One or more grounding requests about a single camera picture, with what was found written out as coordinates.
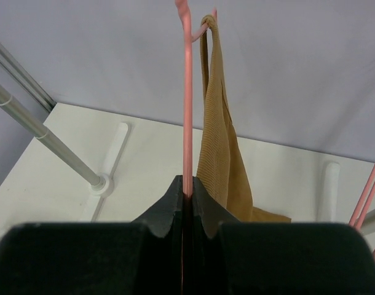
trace pink hanger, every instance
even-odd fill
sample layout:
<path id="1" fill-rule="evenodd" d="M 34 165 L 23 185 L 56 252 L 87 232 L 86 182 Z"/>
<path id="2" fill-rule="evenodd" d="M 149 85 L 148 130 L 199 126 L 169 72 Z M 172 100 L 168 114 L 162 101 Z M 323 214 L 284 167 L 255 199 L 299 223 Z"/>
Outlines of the pink hanger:
<path id="1" fill-rule="evenodd" d="M 192 163 L 192 133 L 193 133 L 193 64 L 192 64 L 192 43 L 198 40 L 208 29 L 206 24 L 192 35 L 192 19 L 188 0 L 175 0 L 178 15 L 182 21 L 184 47 L 185 47 L 185 83 L 183 98 L 183 193 L 186 197 L 192 195 L 193 190 L 193 163 Z M 214 8 L 212 15 L 216 18 L 217 11 Z"/>
<path id="2" fill-rule="evenodd" d="M 370 174 L 370 176 L 369 176 L 369 178 L 368 178 L 368 180 L 365 184 L 365 187 L 362 191 L 361 197 L 358 200 L 357 205 L 354 209 L 353 215 L 352 215 L 352 217 L 349 221 L 349 225 L 353 226 L 357 230 L 361 229 L 361 226 L 364 222 L 365 216 L 368 212 L 369 206 L 371 205 L 371 202 L 372 202 L 373 197 L 375 195 L 375 180 L 373 182 L 374 177 L 375 177 L 375 164 L 373 165 L 372 172 L 371 172 L 371 174 Z M 371 188 L 372 182 L 373 182 L 372 189 L 369 192 L 368 197 L 366 197 L 369 189 Z"/>

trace white shelf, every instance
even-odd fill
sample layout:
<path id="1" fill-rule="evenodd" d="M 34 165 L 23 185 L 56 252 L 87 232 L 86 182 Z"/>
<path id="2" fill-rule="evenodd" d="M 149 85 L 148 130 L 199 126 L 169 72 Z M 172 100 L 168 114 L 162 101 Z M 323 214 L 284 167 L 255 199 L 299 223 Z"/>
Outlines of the white shelf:
<path id="1" fill-rule="evenodd" d="M 61 103 L 45 122 L 97 173 L 119 122 L 128 123 L 130 134 L 114 174 L 115 190 L 98 221 L 131 221 L 164 194 L 182 172 L 182 127 Z M 193 171 L 201 134 L 193 131 Z M 255 205 L 294 222 L 316 220 L 320 178 L 328 162 L 341 167 L 336 220 L 347 222 L 373 166 L 244 138 L 239 145 Z M 88 195 L 88 184 L 78 174 L 32 140 L 0 187 L 0 229 L 28 221 L 77 221 Z M 375 234 L 366 238 L 375 246 Z"/>

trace white plastic post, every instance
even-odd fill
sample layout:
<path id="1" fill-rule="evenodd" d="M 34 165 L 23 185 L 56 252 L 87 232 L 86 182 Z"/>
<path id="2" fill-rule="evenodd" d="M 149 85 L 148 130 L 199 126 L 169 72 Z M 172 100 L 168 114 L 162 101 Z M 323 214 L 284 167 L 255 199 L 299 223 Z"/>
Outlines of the white plastic post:
<path id="1" fill-rule="evenodd" d="M 317 221 L 335 222 L 341 166 L 338 163 L 330 162 L 324 169 L 322 193 L 318 200 Z"/>
<path id="2" fill-rule="evenodd" d="M 96 175 L 78 156 L 73 153 L 55 134 L 0 85 L 0 108 L 31 132 L 43 145 L 62 161 L 80 174 L 90 184 L 89 199 L 80 221 L 96 220 L 104 199 L 114 190 L 113 175 L 127 138 L 128 125 L 119 123 L 114 141 L 109 148 L 102 173 Z"/>
<path id="3" fill-rule="evenodd" d="M 365 215 L 364 222 L 361 226 L 361 233 L 369 235 L 375 232 L 375 209 Z"/>

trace gray pole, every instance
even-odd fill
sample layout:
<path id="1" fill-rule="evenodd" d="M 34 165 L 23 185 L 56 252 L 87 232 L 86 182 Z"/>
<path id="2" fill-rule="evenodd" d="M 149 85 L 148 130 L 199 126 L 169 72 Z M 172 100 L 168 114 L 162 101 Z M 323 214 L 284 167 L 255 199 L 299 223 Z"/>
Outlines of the gray pole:
<path id="1" fill-rule="evenodd" d="M 93 187 L 104 186 L 104 179 L 96 175 L 59 138 L 44 126 L 9 92 L 0 85 L 0 107 L 14 120 L 32 133 L 43 145 L 57 155 L 64 163 L 80 174 Z"/>

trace metal rod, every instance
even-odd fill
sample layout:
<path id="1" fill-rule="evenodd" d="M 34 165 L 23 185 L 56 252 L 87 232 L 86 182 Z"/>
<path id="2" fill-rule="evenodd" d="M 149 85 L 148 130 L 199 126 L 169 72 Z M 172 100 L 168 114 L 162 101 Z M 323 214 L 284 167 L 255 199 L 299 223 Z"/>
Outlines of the metal rod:
<path id="1" fill-rule="evenodd" d="M 0 108 L 32 133 L 43 145 L 57 155 L 64 163 L 80 174 L 93 187 L 101 187 L 103 179 L 96 175 L 58 137 L 44 126 L 9 92 L 0 85 Z"/>
<path id="2" fill-rule="evenodd" d="M 0 43 L 0 65 L 39 103 L 47 112 L 56 105 L 47 92 L 25 71 L 19 62 Z"/>

